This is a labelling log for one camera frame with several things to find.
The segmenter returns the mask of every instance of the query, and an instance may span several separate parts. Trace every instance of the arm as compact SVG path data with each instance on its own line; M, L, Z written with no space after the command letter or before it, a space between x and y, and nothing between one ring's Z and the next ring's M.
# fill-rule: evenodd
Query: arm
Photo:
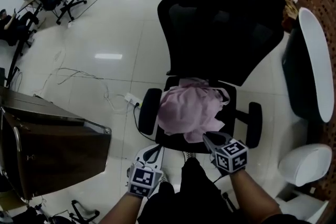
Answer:
M15 17L16 17L16 13L13 14L13 16L11 17L11 20L8 22L8 24L5 25L4 30L9 29L9 27L12 24L12 22L15 20Z
M135 224L142 198L126 193L99 224Z
M230 177L239 206L251 223L260 224L271 216L282 214L275 200L245 170Z

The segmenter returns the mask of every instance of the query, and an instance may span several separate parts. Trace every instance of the person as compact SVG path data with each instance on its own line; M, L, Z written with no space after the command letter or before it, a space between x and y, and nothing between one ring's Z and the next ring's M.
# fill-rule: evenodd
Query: person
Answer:
M25 13L20 19L16 18L16 12L12 16L7 15L5 9L0 11L0 36L7 40L10 46L16 45L20 39L28 39L28 20L32 20L35 25L39 23L38 18L31 12Z
M187 153L182 168L179 193L166 180L152 195L138 218L139 224L154 223L307 223L291 215L283 215L278 204L241 169L230 174L240 210L232 213L193 153ZM142 198L126 193L100 221L100 224L134 224Z

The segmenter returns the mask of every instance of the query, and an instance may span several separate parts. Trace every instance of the chair seat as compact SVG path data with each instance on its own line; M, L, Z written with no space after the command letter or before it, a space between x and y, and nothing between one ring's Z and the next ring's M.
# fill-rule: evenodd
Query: chair seat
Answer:
M177 86L180 81L180 77L169 77L167 79L164 91L170 89L170 87ZM223 109L219 111L216 115L216 119L225 123L224 127L220 130L221 132L227 133L233 136L234 127L235 127L235 112L236 112L236 97L237 92L236 88L230 86L226 83L219 81L210 81L210 87L218 87L225 89L230 96L230 103L223 106ZM173 134L166 135L159 126L157 127L155 141L167 148L177 151L187 151L193 153L208 153L204 143L188 143L183 134Z

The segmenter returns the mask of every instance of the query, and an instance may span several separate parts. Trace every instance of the power strip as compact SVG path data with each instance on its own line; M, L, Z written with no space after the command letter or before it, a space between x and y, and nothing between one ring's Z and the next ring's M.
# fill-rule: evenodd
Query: power strip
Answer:
M136 104L138 103L139 104L138 108L141 108L142 106L142 100L130 94L129 92L125 95L125 100L131 103L133 106L136 106Z

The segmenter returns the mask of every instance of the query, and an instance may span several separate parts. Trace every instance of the pink cloth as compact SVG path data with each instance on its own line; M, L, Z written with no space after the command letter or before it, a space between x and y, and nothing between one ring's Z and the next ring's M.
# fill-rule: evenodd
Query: pink cloth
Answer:
M228 101L223 102L220 90ZM158 124L167 135L183 133L188 143L203 141L203 134L219 131L224 123L216 114L229 103L222 88L211 88L207 81L181 79L180 85L163 94L158 112Z

